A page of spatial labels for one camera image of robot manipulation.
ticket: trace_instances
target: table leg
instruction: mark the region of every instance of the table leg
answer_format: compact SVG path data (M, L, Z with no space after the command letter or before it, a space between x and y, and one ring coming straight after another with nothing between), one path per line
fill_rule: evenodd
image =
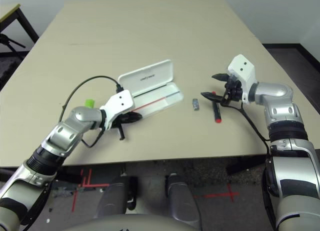
M20 8L18 8L15 12L18 14L17 20L19 21L21 26L24 28L26 33L30 36L30 38L34 43L37 42L37 40L39 39L39 36L34 30L34 28L31 26L31 24L29 23L24 13L21 11Z
M10 44L7 44L6 46L12 51L12 53L14 53L15 56L21 60L24 60L24 58Z

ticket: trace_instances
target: open box lid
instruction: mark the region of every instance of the open box lid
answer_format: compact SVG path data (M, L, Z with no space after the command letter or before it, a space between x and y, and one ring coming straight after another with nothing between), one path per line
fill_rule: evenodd
M118 82L133 97L166 85L174 79L174 67L170 59L122 74Z

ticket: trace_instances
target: red pen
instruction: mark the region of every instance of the red pen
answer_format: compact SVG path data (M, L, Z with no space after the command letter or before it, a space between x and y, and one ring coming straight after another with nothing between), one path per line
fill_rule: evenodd
M214 119L216 123L221 123L221 114L220 114L220 109L218 104L215 101L212 101L212 107L213 107L213 112L214 112Z

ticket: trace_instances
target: white table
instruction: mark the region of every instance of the white table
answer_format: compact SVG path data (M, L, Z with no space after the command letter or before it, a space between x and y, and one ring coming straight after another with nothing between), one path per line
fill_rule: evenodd
M65 165L256 155L266 152L247 121L221 108L214 121L211 103L200 92L224 91L211 75L224 73L232 58L245 55L261 82L294 90L309 140L320 146L316 110L224 0L90 0L65 4L0 93L0 166L18 166L56 125L72 89L94 75L120 74L165 59L184 100L156 115L104 134L87 149L80 144ZM82 87L66 114L92 98L96 107L115 93L108 80ZM198 98L199 111L192 99ZM267 137L264 108L245 107ZM97 132L85 135L90 142Z

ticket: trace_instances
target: small metal object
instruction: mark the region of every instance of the small metal object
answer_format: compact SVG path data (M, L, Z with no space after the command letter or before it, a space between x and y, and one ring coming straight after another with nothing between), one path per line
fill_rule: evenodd
M194 111L198 111L199 110L199 102L197 98L192 99L192 106L193 106L193 110Z

